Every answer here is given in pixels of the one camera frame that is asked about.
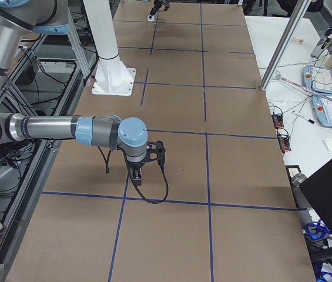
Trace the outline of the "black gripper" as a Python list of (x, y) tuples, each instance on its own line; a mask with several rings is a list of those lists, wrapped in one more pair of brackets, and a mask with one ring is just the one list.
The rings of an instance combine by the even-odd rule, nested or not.
[(126, 167), (128, 170), (129, 177), (133, 178), (135, 185), (142, 185), (142, 167), (143, 162), (130, 162), (126, 160)]

